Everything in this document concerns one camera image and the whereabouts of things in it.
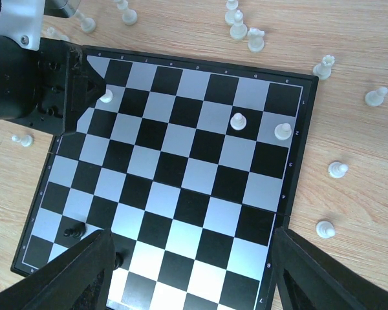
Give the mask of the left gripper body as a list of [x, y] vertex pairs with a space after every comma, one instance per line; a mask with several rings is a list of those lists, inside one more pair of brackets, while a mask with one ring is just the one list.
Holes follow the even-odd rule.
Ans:
[[84, 47], [45, 38], [33, 51], [0, 36], [0, 119], [53, 136], [73, 134], [105, 91]]

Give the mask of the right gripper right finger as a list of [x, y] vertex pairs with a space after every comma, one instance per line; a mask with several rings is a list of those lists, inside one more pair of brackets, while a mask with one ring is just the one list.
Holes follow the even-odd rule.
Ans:
[[388, 309], [388, 292], [291, 229], [273, 235], [273, 272], [284, 309]]

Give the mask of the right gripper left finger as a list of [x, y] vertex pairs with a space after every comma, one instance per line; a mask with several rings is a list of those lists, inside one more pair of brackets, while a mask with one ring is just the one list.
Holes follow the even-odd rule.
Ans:
[[114, 262], [111, 230], [94, 231], [0, 292], [0, 309], [105, 309]]

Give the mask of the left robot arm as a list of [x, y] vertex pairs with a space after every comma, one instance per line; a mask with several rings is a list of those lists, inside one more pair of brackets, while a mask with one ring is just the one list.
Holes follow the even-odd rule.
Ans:
[[44, 16], [69, 18], [79, 1], [0, 1], [0, 119], [53, 136], [73, 134], [105, 94], [84, 46], [41, 36]]

